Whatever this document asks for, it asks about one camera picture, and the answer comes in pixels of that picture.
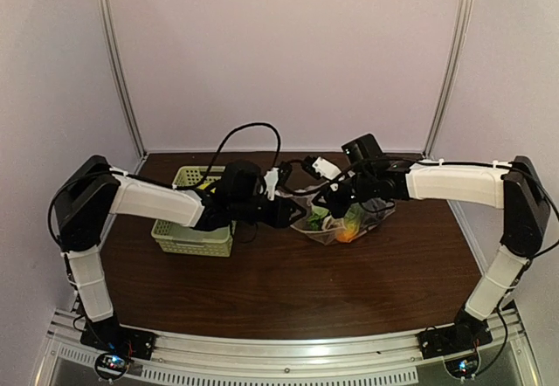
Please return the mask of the green yellow fake mango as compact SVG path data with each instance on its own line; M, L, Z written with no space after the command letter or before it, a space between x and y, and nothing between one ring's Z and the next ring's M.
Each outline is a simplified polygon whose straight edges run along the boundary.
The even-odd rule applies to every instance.
M320 212L313 211L307 218L307 229L309 231L322 231L324 222L328 217L329 212L327 210Z

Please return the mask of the clear zip top bag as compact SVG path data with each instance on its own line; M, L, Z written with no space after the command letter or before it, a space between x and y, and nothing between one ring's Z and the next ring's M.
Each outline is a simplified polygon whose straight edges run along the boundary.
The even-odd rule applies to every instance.
M312 196L293 196L287 195L287 198L293 199L296 203L303 206L306 211L306 217L301 219L297 224L291 226L295 231L307 236L311 240L323 245L331 245L340 243L336 240L336 234L344 227L357 224L360 226L360 237L372 231L379 226L387 217L396 211L396 204L394 202L386 202L383 199L373 198L366 203L352 204L344 217L334 218L332 213L318 205L312 204ZM307 229L307 218L315 211L328 211L329 217L324 222L322 231L309 231Z

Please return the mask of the green plastic basket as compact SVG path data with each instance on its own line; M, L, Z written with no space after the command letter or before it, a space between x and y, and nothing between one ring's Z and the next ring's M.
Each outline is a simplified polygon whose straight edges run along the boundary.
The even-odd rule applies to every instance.
M173 184L187 186L197 183L206 170L207 167L203 166L183 166L176 172ZM223 172L224 166L213 166L200 188L204 189L217 181ZM231 255L235 228L236 224L233 223L229 228L215 231L195 231L180 224L156 220L151 237L167 253L228 258Z

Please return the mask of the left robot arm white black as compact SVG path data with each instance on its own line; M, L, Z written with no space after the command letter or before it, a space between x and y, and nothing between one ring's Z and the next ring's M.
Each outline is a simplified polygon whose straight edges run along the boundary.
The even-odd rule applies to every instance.
M214 231L234 222L285 229L306 214L293 199L277 194L280 170L263 173L256 164L235 161L208 187L153 182L90 157L56 192L47 227L66 258L87 319L118 327L100 259L107 218L130 215Z

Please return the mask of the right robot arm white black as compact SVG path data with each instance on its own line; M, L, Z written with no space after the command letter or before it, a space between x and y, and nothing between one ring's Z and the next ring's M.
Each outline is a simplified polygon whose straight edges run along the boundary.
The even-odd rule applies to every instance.
M458 311L453 326L475 337L487 317L542 255L553 204L526 156L511 162L428 160L388 154L366 134L342 147L349 166L319 162L314 169L328 179L327 208L340 217L353 203L449 200L476 203L503 212L503 232L492 263Z

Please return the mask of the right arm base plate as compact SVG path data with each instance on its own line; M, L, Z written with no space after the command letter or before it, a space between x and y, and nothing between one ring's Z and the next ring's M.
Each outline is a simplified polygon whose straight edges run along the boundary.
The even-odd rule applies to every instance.
M424 359L453 355L493 341L485 322L460 322L446 327L428 327L417 334L418 345Z

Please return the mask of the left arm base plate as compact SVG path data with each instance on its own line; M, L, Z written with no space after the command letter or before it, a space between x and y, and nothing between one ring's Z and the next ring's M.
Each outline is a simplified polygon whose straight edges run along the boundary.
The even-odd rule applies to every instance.
M120 357L149 361L154 351L156 334L129 327L87 325L79 342L99 351L113 352Z

